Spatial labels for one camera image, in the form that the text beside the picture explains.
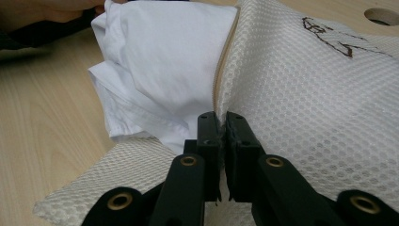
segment mesh laundry bag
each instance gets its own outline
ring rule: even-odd
[[[265,150],[292,161],[321,194],[335,199],[357,188],[398,211],[397,52],[276,1],[243,0],[240,7],[218,117],[223,121],[227,110],[245,116]],[[145,192],[162,182],[173,156],[154,138],[121,143],[34,212],[57,225],[80,225],[105,191]],[[254,225],[249,204],[227,202],[225,184],[222,176],[224,200],[207,204],[206,224]]]
[[[267,153],[331,199],[361,189],[399,210],[397,58],[341,24],[259,0],[243,1],[227,62],[220,119],[245,116]]]

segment black robotic claw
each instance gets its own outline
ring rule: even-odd
[[[83,226],[203,225],[204,202],[221,201],[223,165],[230,199],[251,202],[258,226],[399,225],[399,214],[371,194],[348,190],[336,202],[318,194],[287,159],[264,152],[244,117],[228,112],[226,131],[215,112],[198,124],[197,140],[185,142],[164,183],[143,195],[108,191]]]

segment dark sleeve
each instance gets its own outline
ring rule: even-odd
[[[85,10],[82,17],[67,23],[43,21],[25,26],[9,34],[0,31],[0,50],[38,47],[50,43],[89,27],[93,18],[94,9],[90,9]]]

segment black printed logo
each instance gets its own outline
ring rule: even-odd
[[[368,52],[384,54],[371,45],[366,39],[344,33],[329,26],[319,23],[310,17],[302,18],[303,27],[311,31],[316,37],[334,48],[343,55],[352,58],[354,49],[362,49]]]

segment wooden surface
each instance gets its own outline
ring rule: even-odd
[[[374,24],[363,16],[368,8],[399,12],[397,0],[281,2],[361,33],[399,37],[399,26]],[[0,51],[0,226],[50,225],[32,215],[34,203],[114,146],[87,72],[102,60],[90,29],[39,49]]]

